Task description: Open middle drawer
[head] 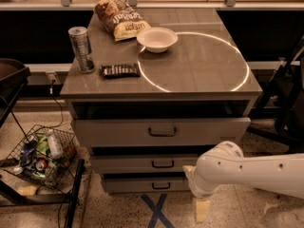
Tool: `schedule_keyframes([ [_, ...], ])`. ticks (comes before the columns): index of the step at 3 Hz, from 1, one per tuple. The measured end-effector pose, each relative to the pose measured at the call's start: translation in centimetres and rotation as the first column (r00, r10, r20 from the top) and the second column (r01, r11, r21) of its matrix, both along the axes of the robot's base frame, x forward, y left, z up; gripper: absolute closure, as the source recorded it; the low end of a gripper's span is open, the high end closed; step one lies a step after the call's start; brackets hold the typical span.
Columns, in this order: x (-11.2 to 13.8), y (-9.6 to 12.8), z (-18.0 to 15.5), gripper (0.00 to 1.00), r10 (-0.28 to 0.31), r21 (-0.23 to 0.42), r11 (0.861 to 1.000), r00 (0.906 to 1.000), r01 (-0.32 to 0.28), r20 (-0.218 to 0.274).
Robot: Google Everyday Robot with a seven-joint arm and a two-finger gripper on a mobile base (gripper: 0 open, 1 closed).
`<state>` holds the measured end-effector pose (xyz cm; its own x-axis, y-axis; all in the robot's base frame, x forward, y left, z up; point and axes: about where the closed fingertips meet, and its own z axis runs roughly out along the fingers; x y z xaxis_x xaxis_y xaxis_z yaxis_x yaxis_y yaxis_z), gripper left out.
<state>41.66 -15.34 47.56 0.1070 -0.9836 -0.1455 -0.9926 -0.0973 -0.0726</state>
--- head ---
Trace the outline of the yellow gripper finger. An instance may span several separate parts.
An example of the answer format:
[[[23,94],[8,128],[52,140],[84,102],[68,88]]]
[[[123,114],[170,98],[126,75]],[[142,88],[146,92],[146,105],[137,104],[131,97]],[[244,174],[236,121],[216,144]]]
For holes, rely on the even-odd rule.
[[[194,217],[196,223],[203,223],[210,208],[209,199],[194,199]]]

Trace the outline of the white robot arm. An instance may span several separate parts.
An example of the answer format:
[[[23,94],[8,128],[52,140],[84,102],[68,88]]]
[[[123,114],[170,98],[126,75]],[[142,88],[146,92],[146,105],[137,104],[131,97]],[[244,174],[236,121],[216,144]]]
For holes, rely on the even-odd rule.
[[[194,217],[203,223],[221,185],[237,184],[304,200],[304,154],[245,157],[230,141],[220,142],[182,170],[194,195]]]

